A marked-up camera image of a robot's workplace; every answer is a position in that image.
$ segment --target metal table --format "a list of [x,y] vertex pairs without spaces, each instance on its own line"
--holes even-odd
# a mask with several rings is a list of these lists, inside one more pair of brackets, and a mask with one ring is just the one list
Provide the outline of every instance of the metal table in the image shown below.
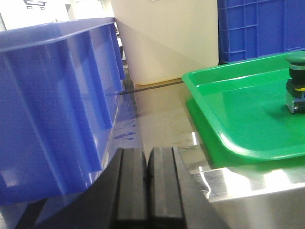
[[[204,143],[185,107],[191,95],[180,79],[134,86],[127,78],[124,85],[103,159],[104,167],[118,147],[143,148],[147,157],[154,146],[177,146],[203,195],[231,228],[304,228],[304,166],[264,170],[260,165],[246,165],[211,169]],[[37,223],[78,195],[47,199]],[[27,206],[28,203],[20,203],[0,207],[0,229],[15,228]]]

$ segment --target white plastic bin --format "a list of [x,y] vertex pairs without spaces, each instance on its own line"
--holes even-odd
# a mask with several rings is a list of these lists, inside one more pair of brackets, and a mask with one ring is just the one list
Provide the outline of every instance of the white plastic bin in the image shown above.
[[218,64],[217,0],[112,0],[112,7],[136,84]]

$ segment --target white wall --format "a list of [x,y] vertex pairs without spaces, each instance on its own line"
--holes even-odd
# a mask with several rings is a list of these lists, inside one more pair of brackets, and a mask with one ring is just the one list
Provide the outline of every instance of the white wall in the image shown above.
[[99,0],[71,0],[76,19],[105,17]]
[[46,4],[41,8],[41,6],[26,5],[24,0],[0,0],[0,13],[6,29],[69,20],[65,1],[44,1]]
[[[26,5],[24,0],[0,0],[0,13],[7,30],[74,19],[113,17],[111,0],[34,0],[40,6]],[[71,5],[67,12],[66,4]]]

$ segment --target green button cap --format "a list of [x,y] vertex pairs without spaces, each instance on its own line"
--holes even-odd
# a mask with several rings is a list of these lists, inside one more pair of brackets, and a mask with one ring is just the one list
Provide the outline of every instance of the green button cap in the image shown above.
[[305,65],[305,51],[291,53],[286,56],[286,60],[290,63]]

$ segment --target blue plastic crate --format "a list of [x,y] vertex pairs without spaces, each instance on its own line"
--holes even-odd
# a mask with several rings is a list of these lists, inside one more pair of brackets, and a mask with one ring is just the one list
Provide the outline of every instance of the blue plastic crate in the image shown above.
[[0,204],[92,184],[123,78],[114,18],[0,33]]
[[304,0],[218,0],[222,62],[305,50]]

